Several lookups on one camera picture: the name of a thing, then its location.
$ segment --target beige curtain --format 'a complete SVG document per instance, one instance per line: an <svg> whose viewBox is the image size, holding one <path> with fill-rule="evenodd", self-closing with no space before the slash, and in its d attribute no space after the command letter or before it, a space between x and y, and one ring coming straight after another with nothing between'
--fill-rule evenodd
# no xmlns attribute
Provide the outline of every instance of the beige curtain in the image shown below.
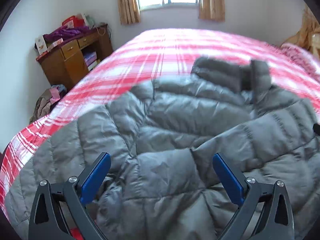
<svg viewBox="0 0 320 240"><path fill-rule="evenodd" d="M302 17L301 29L296 35L290 37L285 42L295 44L312 52L312 46L313 44L317 43L319 34L320 24L311 12L310 8L306 5Z"/></svg>
<svg viewBox="0 0 320 240"><path fill-rule="evenodd" d="M140 22L140 11L137 0L118 0L121 24Z"/></svg>
<svg viewBox="0 0 320 240"><path fill-rule="evenodd" d="M224 0L200 0L199 18L224 22Z"/></svg>

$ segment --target bed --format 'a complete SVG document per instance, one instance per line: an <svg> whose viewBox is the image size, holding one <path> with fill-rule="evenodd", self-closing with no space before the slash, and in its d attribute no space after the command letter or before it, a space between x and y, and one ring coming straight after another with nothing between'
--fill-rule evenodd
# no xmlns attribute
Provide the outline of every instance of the bed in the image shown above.
<svg viewBox="0 0 320 240"><path fill-rule="evenodd" d="M268 62L272 82L309 98L320 115L320 84L313 69L318 62L308 52L285 44L266 42L209 30L160 29L143 32L115 51L81 80L51 114L14 136L4 152L0 172L0 206L23 166L54 132L95 106L105 104L144 80L184 75L200 56L215 57L239 65L254 58Z"/></svg>

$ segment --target box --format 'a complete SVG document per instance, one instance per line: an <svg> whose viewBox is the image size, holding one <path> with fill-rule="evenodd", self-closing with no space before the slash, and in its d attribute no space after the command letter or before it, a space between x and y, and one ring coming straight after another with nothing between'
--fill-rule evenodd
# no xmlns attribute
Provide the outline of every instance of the box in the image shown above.
<svg viewBox="0 0 320 240"><path fill-rule="evenodd" d="M88 67L88 70L89 71L93 70L96 67L96 65L98 65L98 62L95 60L93 63L90 64L90 66Z"/></svg>
<svg viewBox="0 0 320 240"><path fill-rule="evenodd" d="M59 44L63 43L63 39L60 38L57 41L54 41L51 43L51 45L48 47L47 52L50 52L54 47L57 47Z"/></svg>
<svg viewBox="0 0 320 240"><path fill-rule="evenodd" d="M45 40L42 35L36 38L35 41L36 41L37 49L40 55L45 51L47 51L48 48L47 48L47 45L45 44Z"/></svg>
<svg viewBox="0 0 320 240"><path fill-rule="evenodd" d="M97 53L96 52L91 52L83 55L85 64L87 67L90 66L95 60L97 60Z"/></svg>
<svg viewBox="0 0 320 240"><path fill-rule="evenodd" d="M62 22L62 26L67 26L68 29L84 26L84 19L78 19L75 15L69 17Z"/></svg>

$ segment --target wooden cabinet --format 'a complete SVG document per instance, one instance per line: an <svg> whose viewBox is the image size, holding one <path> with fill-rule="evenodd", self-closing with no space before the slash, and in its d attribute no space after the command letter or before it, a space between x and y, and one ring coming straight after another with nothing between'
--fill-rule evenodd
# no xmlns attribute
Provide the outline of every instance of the wooden cabinet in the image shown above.
<svg viewBox="0 0 320 240"><path fill-rule="evenodd" d="M51 85L64 84L71 90L89 71L83 54L95 51L97 59L103 60L113 53L105 28L95 29L88 35L74 39L60 48L55 48L39 60Z"/></svg>

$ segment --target quilted down jacket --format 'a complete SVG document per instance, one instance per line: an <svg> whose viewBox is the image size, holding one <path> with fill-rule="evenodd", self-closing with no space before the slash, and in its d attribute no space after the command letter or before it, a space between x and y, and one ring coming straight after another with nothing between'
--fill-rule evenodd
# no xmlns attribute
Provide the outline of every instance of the quilted down jacket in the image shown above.
<svg viewBox="0 0 320 240"><path fill-rule="evenodd" d="M237 209L212 168L221 152L247 177L284 181L301 239L320 212L316 121L309 100L271 84L266 63L200 58L190 75L141 83L44 142L5 197L10 223L28 239L39 182L77 176L106 151L93 213L108 239L216 239Z"/></svg>

